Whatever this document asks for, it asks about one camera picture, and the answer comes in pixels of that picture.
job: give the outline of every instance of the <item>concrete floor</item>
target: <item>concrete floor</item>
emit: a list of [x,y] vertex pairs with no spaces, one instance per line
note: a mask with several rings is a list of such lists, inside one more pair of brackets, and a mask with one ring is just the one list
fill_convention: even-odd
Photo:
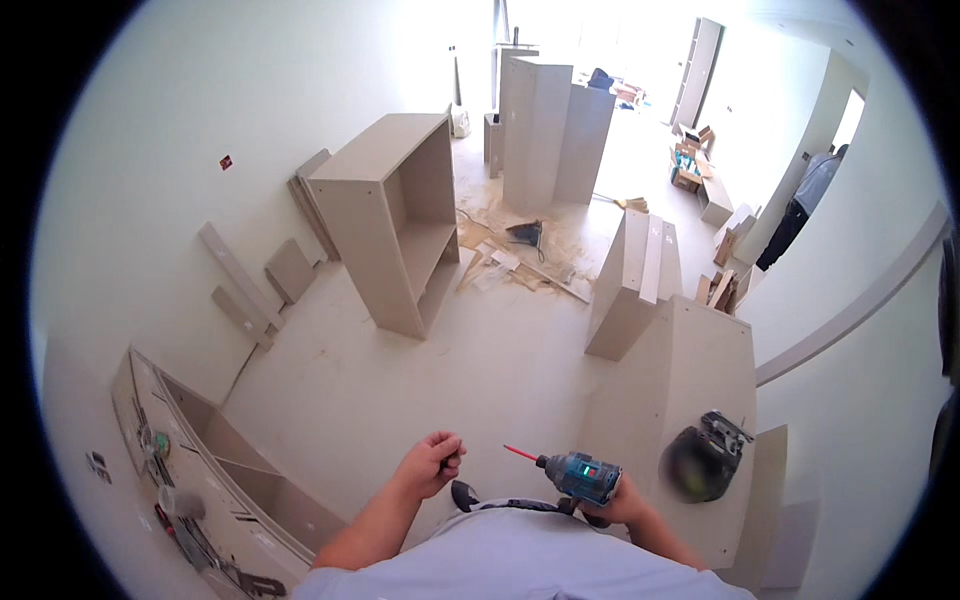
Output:
[[[476,130],[453,142],[457,203],[500,231],[526,219],[499,205],[502,179],[485,175],[482,137]],[[692,298],[700,274],[716,271],[716,229],[699,220],[693,195],[667,181],[669,138],[644,115],[615,111],[596,191],[644,196],[652,212],[677,226],[684,294]],[[552,208],[543,215],[548,263],[573,264],[573,285],[589,293],[621,215],[615,204],[596,200]],[[534,249],[516,250],[536,261]],[[509,279],[486,292],[469,286],[451,293],[430,339],[417,341],[375,326],[342,263],[318,271],[284,311],[287,325],[274,347],[254,353],[224,407],[271,463],[352,519],[411,445],[449,429],[469,450],[461,479],[482,498],[557,497],[541,471],[502,444],[545,454],[575,444],[588,395],[617,368],[583,354],[589,306]],[[422,541],[452,510],[446,490],[425,502],[406,545]]]

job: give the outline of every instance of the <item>wall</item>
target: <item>wall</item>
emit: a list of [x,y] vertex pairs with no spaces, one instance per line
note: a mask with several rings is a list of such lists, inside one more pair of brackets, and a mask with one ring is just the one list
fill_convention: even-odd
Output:
[[828,57],[825,46],[752,23],[727,26],[697,127],[716,131],[710,159],[734,207],[770,200],[797,153]]
[[[436,0],[153,2],[87,83],[47,181],[30,327],[35,356],[45,346],[42,408],[64,483],[138,596],[204,592],[165,586],[198,580],[180,582],[191,569],[136,512],[152,523],[109,404],[124,351],[133,342],[225,397],[252,344],[210,299],[229,283],[198,229],[211,221],[280,307],[266,260],[291,236],[311,260],[322,253],[286,179],[386,112],[446,108],[446,15]],[[115,469],[112,486],[85,470],[91,449]]]
[[900,256],[934,203],[946,201],[923,121],[883,57],[866,100],[817,210],[737,309],[753,326],[758,365],[850,304]]
[[763,212],[760,213],[750,232],[734,248],[733,255],[736,258],[748,265],[756,263],[760,258],[763,250],[770,243],[774,231],[777,230],[777,225],[780,224],[780,218],[786,210],[787,203],[793,198],[797,186],[804,179],[804,173],[809,164],[803,159],[804,152],[813,156],[829,150],[830,142],[843,119],[852,89],[857,89],[865,95],[867,93],[866,78],[853,69],[838,53],[831,50],[827,71],[804,135],[794,149],[770,202],[764,206]]
[[948,398],[936,318],[942,254],[850,335],[756,390],[757,430],[790,426],[783,504],[821,499],[804,584],[778,598],[859,597],[916,510]]

